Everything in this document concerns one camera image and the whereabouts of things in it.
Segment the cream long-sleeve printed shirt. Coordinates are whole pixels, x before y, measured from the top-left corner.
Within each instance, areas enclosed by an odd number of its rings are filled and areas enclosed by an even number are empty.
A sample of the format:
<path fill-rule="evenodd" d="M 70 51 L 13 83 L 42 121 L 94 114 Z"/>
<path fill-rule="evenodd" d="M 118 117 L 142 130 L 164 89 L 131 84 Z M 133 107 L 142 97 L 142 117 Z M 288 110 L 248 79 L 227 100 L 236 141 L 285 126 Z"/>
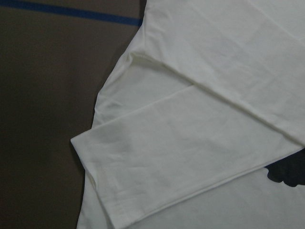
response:
<path fill-rule="evenodd" d="M 79 229 L 304 228 L 304 1 L 147 1 L 71 143 Z"/>

